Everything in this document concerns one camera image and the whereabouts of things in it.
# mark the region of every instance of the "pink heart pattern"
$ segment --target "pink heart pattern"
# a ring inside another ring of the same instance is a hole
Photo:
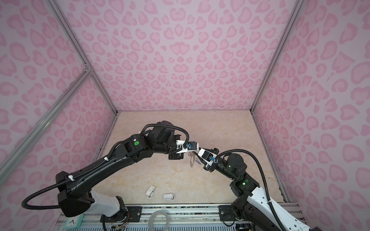
[[[281,2],[59,4],[89,58],[99,59],[95,70],[116,108],[163,110],[249,109],[294,4]]]
[[[369,6],[308,1],[256,108],[291,200],[322,230],[370,229]]]
[[[88,118],[86,111],[94,115],[92,119]],[[79,119],[71,118],[72,112],[84,120],[83,125],[79,125]],[[25,196],[53,184],[58,172],[73,172],[90,164],[112,117],[113,113],[96,85],[87,79],[0,188],[1,230],[48,230],[54,226],[61,210],[33,212],[21,208],[21,201]],[[32,202],[57,204],[57,191],[45,193]]]
[[[8,155],[83,66],[43,1],[0,6],[0,149]]]

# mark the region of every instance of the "white plastic clip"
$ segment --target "white plastic clip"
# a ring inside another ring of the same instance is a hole
[[[71,179],[71,181],[75,181],[75,179],[73,179],[72,175],[69,175],[68,178]]]

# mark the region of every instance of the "beige marble tabletop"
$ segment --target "beige marble tabletop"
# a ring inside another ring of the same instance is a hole
[[[104,155],[114,143],[137,134],[148,123],[167,120],[184,128],[190,141],[203,148],[246,149],[259,160],[266,176],[270,196],[283,202],[274,173],[249,111],[163,111],[121,112],[111,134]],[[241,153],[247,172],[263,187],[256,163]],[[93,189],[108,196],[120,196],[126,204],[185,204],[231,203],[236,196],[230,189],[231,180],[221,173],[205,171],[203,165],[190,167],[187,153],[182,160],[168,160],[165,154],[154,153],[106,178]],[[151,185],[156,191],[151,199],[145,193]],[[163,200],[164,193],[173,193],[173,200]]]

